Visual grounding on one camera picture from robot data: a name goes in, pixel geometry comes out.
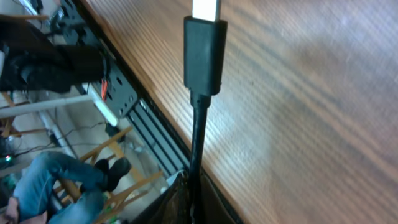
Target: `wooden table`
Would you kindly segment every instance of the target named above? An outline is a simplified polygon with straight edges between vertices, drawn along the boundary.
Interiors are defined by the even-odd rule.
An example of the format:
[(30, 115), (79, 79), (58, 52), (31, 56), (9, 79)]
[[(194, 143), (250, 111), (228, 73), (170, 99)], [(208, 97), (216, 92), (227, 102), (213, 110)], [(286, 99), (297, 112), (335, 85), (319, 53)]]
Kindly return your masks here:
[[(191, 0), (87, 0), (190, 145)], [(204, 167), (248, 223), (398, 223), (398, 2), (224, 0)]]

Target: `wood grain surface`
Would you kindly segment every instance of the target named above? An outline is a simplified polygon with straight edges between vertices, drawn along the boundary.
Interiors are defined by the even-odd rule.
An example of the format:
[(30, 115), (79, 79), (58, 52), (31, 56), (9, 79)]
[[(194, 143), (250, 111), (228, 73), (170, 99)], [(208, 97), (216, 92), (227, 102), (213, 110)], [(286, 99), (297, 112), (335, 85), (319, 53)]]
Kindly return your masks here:
[[(190, 0), (87, 0), (190, 145)], [(398, 223), (398, 2), (224, 0), (204, 168), (246, 223)]]

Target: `black connector housing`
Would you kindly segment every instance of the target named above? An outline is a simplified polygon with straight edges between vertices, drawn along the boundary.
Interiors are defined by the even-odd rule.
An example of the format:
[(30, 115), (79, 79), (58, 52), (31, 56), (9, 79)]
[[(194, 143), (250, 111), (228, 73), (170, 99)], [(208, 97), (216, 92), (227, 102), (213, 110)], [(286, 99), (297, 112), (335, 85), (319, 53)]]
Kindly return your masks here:
[(184, 85), (191, 93), (220, 92), (227, 28), (226, 21), (184, 18)]

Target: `metal connector tip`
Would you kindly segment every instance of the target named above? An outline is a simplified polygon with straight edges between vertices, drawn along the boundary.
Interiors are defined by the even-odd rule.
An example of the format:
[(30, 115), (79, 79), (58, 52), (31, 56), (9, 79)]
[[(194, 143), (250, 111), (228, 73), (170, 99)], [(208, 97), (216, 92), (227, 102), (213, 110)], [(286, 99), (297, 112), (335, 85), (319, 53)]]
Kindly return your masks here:
[(220, 19), (221, 0), (192, 0), (192, 17), (216, 22)]

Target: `person's leg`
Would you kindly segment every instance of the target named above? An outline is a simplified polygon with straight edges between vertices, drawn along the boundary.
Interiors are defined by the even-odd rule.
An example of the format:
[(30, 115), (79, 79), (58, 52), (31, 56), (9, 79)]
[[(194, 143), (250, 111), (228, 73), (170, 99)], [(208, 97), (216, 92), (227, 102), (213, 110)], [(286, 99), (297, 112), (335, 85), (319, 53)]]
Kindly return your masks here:
[(93, 223), (101, 213), (104, 202), (100, 189), (87, 191), (79, 198), (79, 201), (53, 215), (48, 224)]
[(107, 183), (106, 175), (89, 164), (61, 152), (42, 152), (32, 161), (14, 191), (19, 201), (20, 221), (46, 211), (53, 185), (60, 177), (82, 182), (88, 191), (97, 184)]

